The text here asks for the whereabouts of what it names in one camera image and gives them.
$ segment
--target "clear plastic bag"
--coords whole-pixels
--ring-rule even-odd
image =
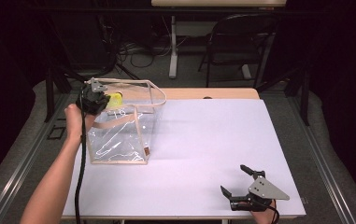
[[[164,92],[148,80],[96,80],[111,97],[88,132],[91,162],[147,164]]]

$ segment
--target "desk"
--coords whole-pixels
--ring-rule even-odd
[[[281,218],[306,214],[265,104],[255,90],[164,91],[168,101],[147,165],[87,160],[80,193],[82,218],[251,218],[249,212],[231,211],[221,194],[220,185],[236,196],[248,193],[253,179],[239,169],[240,164],[265,170],[267,179],[291,197],[278,201]],[[205,96],[230,99],[198,100]],[[75,215],[79,154],[63,218]]]
[[[285,7],[286,0],[151,0],[154,7]],[[169,77],[176,78],[178,70],[177,22],[171,20],[171,63]]]

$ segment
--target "chair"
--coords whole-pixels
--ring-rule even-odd
[[[269,14],[236,14],[225,17],[208,35],[206,53],[201,61],[207,63],[206,86],[209,86],[210,65],[258,64],[253,87],[257,85],[266,40],[276,30],[278,19]]]

